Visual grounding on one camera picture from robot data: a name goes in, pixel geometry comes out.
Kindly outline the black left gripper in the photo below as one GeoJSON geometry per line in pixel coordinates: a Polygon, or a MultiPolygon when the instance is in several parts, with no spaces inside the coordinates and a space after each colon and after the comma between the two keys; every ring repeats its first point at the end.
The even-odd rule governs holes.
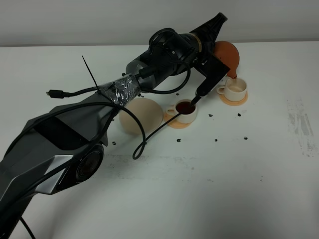
{"type": "Polygon", "coordinates": [[[220,70],[224,64],[214,54],[215,41],[223,24],[228,18],[219,12],[214,18],[192,30],[179,34],[181,42],[181,60],[199,72],[220,70]]]}

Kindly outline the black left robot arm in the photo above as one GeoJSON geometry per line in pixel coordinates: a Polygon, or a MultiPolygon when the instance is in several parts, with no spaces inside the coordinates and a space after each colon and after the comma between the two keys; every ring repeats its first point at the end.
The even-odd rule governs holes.
{"type": "Polygon", "coordinates": [[[0,236],[10,237],[37,194],[52,195],[89,179],[99,168],[113,118],[140,93],[157,94],[170,76],[195,68],[205,80],[192,103],[206,96],[228,73],[213,50],[227,20],[218,13],[190,33],[157,31],[147,51],[126,66],[118,80],[89,88],[91,96],[30,119],[0,163],[0,236]]]}

